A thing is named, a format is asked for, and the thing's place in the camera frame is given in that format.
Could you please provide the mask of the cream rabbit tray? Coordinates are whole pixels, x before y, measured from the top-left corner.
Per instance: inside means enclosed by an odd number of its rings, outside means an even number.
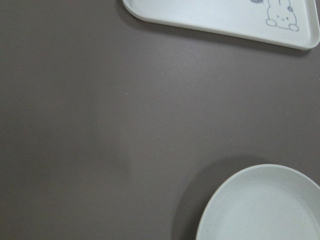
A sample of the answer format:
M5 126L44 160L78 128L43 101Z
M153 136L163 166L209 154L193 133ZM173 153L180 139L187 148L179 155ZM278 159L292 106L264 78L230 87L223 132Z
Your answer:
M124 0L150 23L310 50L320 43L314 0Z

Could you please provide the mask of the cream round plate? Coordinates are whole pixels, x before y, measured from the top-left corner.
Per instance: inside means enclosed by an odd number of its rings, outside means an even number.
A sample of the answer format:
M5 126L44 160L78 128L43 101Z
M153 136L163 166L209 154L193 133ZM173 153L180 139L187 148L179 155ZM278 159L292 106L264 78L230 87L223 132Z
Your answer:
M261 164L224 181L201 216L197 240L318 240L320 187L292 168Z

